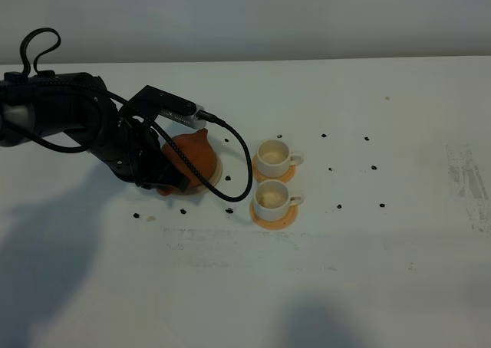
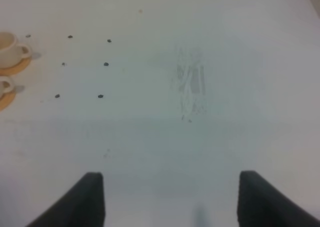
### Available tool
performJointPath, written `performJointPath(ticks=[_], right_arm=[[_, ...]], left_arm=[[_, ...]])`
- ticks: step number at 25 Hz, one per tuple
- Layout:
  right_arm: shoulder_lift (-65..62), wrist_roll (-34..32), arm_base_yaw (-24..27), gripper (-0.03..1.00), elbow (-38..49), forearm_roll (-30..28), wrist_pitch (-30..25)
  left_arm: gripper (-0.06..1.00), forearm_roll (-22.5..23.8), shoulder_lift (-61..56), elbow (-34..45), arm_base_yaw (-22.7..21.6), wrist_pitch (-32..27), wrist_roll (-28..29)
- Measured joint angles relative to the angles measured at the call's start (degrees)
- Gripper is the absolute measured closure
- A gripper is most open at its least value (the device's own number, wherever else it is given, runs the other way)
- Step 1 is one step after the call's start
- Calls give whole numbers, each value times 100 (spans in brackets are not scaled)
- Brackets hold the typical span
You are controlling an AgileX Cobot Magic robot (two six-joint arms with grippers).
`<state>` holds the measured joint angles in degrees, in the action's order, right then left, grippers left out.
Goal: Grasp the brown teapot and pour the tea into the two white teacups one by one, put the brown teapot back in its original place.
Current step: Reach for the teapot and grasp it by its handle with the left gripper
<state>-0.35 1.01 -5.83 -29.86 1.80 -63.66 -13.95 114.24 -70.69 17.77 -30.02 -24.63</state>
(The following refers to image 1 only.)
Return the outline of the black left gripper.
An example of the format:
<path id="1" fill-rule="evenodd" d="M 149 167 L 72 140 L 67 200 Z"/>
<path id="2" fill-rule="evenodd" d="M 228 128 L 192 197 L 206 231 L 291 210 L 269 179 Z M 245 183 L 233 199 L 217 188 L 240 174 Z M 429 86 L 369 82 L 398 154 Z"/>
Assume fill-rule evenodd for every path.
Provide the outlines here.
<path id="1" fill-rule="evenodd" d="M 159 193 L 185 192 L 190 180 L 162 153 L 150 126 L 156 117 L 153 114 L 139 121 L 132 110 L 126 116 L 117 110 L 104 112 L 95 156 L 124 182 L 145 189 L 159 188 Z"/>

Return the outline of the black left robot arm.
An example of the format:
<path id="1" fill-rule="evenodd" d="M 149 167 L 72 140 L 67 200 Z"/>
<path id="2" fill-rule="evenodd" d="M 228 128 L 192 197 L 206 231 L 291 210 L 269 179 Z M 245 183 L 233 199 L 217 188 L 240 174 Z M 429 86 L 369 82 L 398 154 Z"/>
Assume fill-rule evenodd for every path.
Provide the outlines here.
<path id="1" fill-rule="evenodd" d="M 155 119 L 166 109 L 196 108 L 146 85 L 117 107 L 118 97 L 88 73 L 1 82 L 1 145 L 34 142 L 59 153 L 89 152 L 124 182 L 144 189 L 185 190 L 189 178 L 160 148 Z"/>

